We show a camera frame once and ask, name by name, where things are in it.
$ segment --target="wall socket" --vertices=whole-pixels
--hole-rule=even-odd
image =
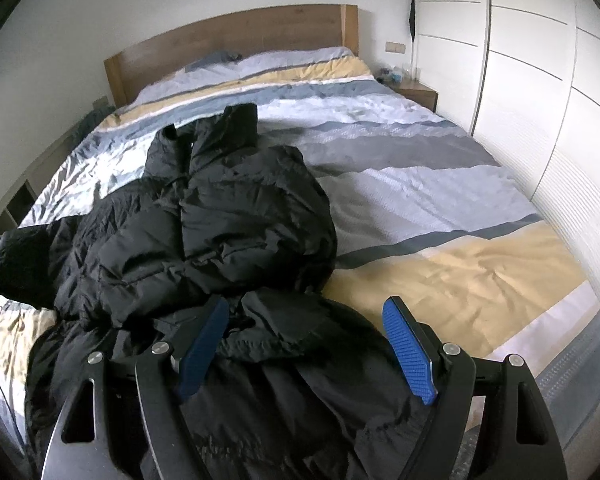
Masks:
[[[386,52],[397,52],[398,54],[404,54],[407,51],[407,46],[404,43],[394,43],[393,41],[387,41],[384,50]]]
[[[97,110],[98,108],[102,108],[103,106],[107,106],[109,104],[109,98],[106,95],[103,95],[100,99],[96,99],[93,102],[93,109]]]

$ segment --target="blue gripper pad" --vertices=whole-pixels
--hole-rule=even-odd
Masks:
[[[177,394],[181,400],[189,398],[200,389],[228,323],[229,304],[224,298],[220,298],[180,361]]]
[[[432,363],[391,298],[382,307],[382,324],[411,391],[430,406],[438,394]]]

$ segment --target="jacket sleeve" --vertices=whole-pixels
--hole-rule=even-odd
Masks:
[[[35,308],[53,308],[58,277],[82,216],[0,236],[0,294]]]

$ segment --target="metal screw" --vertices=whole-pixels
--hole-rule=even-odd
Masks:
[[[151,353],[156,355],[166,354],[168,351],[169,343],[167,343],[166,341],[158,341],[151,347]]]
[[[102,355],[102,352],[91,352],[89,354],[89,357],[87,357],[87,362],[90,365],[96,365],[98,364],[100,361],[102,361],[102,358],[104,357],[104,355]]]
[[[458,355],[460,353],[460,347],[455,343],[444,343],[442,349],[447,355]]]
[[[509,356],[509,363],[511,363],[512,366],[523,366],[525,364],[525,360],[518,354],[511,354]]]

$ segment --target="wooden nightstand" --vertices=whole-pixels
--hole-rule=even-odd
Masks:
[[[428,86],[424,86],[422,83],[409,79],[403,81],[399,85],[389,84],[388,87],[401,96],[416,101],[420,106],[424,106],[432,112],[436,111],[438,92],[432,90]]]

